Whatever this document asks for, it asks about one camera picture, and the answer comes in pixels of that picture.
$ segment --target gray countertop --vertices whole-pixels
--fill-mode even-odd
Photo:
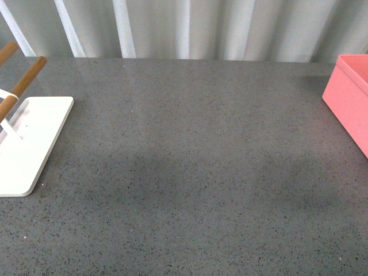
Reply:
[[[34,192],[0,198],[0,275],[366,274],[368,161],[321,99],[333,67],[49,59],[26,96],[75,104]]]

